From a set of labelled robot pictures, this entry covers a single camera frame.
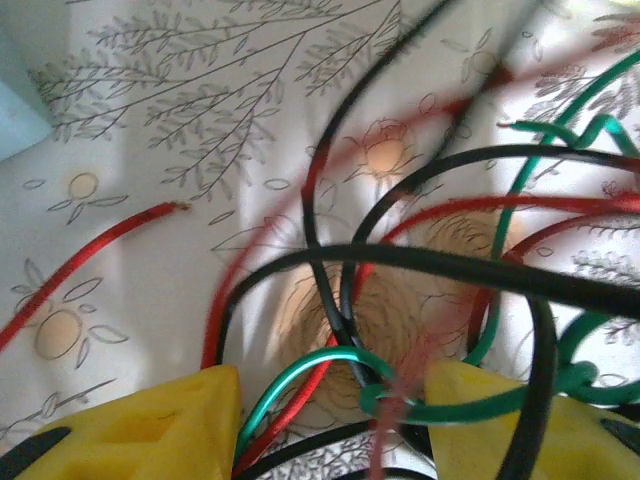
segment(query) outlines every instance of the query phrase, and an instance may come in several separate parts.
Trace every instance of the yellow foam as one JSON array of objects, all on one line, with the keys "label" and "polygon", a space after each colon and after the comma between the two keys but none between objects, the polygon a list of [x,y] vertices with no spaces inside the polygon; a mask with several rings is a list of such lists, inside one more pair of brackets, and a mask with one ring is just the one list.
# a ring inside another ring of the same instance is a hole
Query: yellow foam
[{"label": "yellow foam", "polygon": [[[425,379],[428,404],[458,404],[520,385],[456,361],[435,362]],[[519,412],[473,424],[431,426],[439,480],[496,477]],[[640,458],[600,426],[619,415],[565,397],[555,397],[532,480],[629,480],[640,478]]]}]

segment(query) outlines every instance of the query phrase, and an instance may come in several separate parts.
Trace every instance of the insulated wire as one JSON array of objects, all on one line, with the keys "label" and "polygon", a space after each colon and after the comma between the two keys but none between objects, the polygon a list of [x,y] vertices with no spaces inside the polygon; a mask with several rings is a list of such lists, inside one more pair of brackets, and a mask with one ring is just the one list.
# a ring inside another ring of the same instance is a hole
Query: insulated wire
[{"label": "insulated wire", "polygon": [[145,223],[156,220],[165,215],[173,213],[176,209],[188,210],[190,207],[186,203],[171,202],[156,205],[144,212],[137,213],[132,217],[123,220],[109,230],[100,234],[79,252],[67,260],[56,272],[40,287],[40,289],[24,304],[15,316],[0,331],[0,352],[2,352],[9,342],[27,324],[29,319],[47,301],[47,298],[67,279],[84,265],[91,257],[105,248],[114,240],[135,230]]}]

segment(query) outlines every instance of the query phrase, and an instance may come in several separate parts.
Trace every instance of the patterned cloth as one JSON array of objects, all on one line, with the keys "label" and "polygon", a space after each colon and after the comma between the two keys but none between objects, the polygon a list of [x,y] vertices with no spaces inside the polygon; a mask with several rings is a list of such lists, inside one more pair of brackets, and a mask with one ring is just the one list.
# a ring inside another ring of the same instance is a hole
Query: patterned cloth
[{"label": "patterned cloth", "polygon": [[[503,33],[526,0],[459,2],[358,104],[338,142],[358,145],[348,167],[327,172],[316,211],[323,242],[345,241],[397,180],[422,164],[446,121],[405,125],[442,92],[472,90],[496,62]],[[55,117],[52,138],[0,164],[2,322],[80,247],[127,216],[184,200],[177,214],[94,257],[50,298],[2,355],[0,449],[43,424],[198,368],[211,294],[232,256],[265,223],[268,239],[246,265],[304,245],[299,206],[272,222],[297,188],[329,115],[374,59],[433,2],[424,0],[5,0],[2,18]],[[531,142],[497,122],[552,120],[588,82],[638,48],[637,14],[600,0],[547,0],[509,57],[515,73],[576,45],[589,63],[548,72],[517,91],[487,96],[459,132],[456,150]],[[570,126],[611,113],[640,131],[640,68],[612,83]],[[383,141],[374,141],[379,133]],[[603,136],[596,148],[614,150]],[[488,161],[441,175],[393,209],[376,235],[452,197],[504,192],[521,161]],[[614,170],[543,161],[525,193],[601,197],[631,188]],[[564,218],[516,214],[510,242]],[[418,229],[411,243],[487,256],[494,214],[456,215]],[[640,284],[636,220],[574,229],[539,245],[527,262],[625,285]],[[338,273],[331,267],[332,277]],[[397,363],[418,326],[443,334],[447,355],[464,349],[473,291],[441,278],[377,269],[357,305],[365,344]],[[558,330],[576,314],[554,306]],[[439,319],[456,318],[456,322]],[[532,338],[522,298],[505,296],[485,367],[526,379]],[[244,300],[225,361],[239,365],[251,408],[285,364],[324,343],[328,328],[307,267],[264,282]],[[615,319],[578,352],[600,367],[599,385],[637,377],[640,328]],[[280,402],[284,404],[291,392]],[[362,418],[357,388],[335,365],[278,445]],[[314,452],[269,474],[331,478],[367,465],[368,436]],[[389,464],[429,471],[399,441]]]}]

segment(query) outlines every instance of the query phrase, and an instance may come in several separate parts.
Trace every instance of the yellow plastic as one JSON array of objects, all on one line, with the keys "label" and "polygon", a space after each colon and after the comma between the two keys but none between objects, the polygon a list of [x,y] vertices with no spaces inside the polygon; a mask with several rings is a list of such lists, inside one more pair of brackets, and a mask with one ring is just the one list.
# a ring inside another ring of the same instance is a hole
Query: yellow plastic
[{"label": "yellow plastic", "polygon": [[[428,404],[457,404],[501,393],[519,383],[456,361],[427,370]],[[496,477],[519,412],[474,424],[430,426],[439,480]],[[555,397],[532,480],[630,480],[640,478],[640,458],[599,424],[619,415],[566,397]]]},{"label": "yellow plastic", "polygon": [[235,367],[209,368],[47,425],[72,432],[18,479],[228,480],[240,409]]}]

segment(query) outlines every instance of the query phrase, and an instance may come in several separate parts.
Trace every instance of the printed flower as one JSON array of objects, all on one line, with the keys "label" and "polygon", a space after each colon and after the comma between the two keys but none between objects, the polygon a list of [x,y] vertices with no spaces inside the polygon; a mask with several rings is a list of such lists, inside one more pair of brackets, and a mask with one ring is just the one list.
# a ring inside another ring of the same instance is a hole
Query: printed flower
[{"label": "printed flower", "polygon": [[362,175],[376,182],[376,197],[384,186],[391,188],[393,180],[402,176],[403,169],[418,156],[412,155],[413,135],[409,127],[398,120],[376,120],[361,141],[347,137],[362,149],[362,161],[344,183]]},{"label": "printed flower", "polygon": [[62,200],[61,202],[52,205],[47,209],[48,212],[56,212],[63,210],[72,205],[75,205],[67,225],[71,224],[76,218],[80,216],[85,207],[111,207],[119,203],[124,202],[128,195],[121,195],[117,197],[104,197],[89,200],[90,197],[98,190],[99,181],[93,173],[84,172],[76,175],[71,182],[69,182],[68,193],[69,198]]},{"label": "printed flower", "polygon": [[[333,265],[328,273],[335,291],[339,268]],[[283,365],[324,346],[330,333],[310,268],[300,267],[293,275],[276,315],[270,342]],[[358,332],[364,345],[397,365],[416,341],[419,311],[420,297],[402,281],[402,277],[391,269],[376,267],[355,305]],[[336,362],[314,393],[313,401],[330,416],[328,423],[335,420],[353,422],[354,416],[362,415],[358,407],[359,393],[360,387],[349,366]]]},{"label": "printed flower", "polygon": [[488,75],[498,64],[498,59],[495,54],[484,49],[487,42],[491,39],[492,33],[493,28],[487,29],[482,37],[478,39],[473,49],[470,49],[456,40],[448,38],[440,41],[445,47],[453,50],[454,52],[468,54],[462,61],[462,68],[460,72],[460,80],[462,83],[466,83],[471,78],[472,70],[482,75]]},{"label": "printed flower", "polygon": [[[14,286],[11,291],[22,298],[15,311],[41,288],[44,277],[36,265],[27,259],[24,264],[27,282]],[[82,300],[102,283],[102,278],[95,277],[75,285],[67,291],[60,301],[51,298],[36,312],[27,324],[35,328],[34,348],[38,356],[44,360],[57,360],[75,351],[78,369],[89,355],[91,340],[104,344],[126,342],[129,337],[109,325],[88,326],[84,315],[97,311],[96,307]]]},{"label": "printed flower", "polygon": [[600,37],[602,39],[598,45],[593,47],[592,51],[594,52],[615,46],[615,53],[631,53],[634,52],[640,44],[639,13],[615,13],[598,17],[593,21],[613,21],[618,23],[618,25],[591,32],[591,35],[594,37]]}]

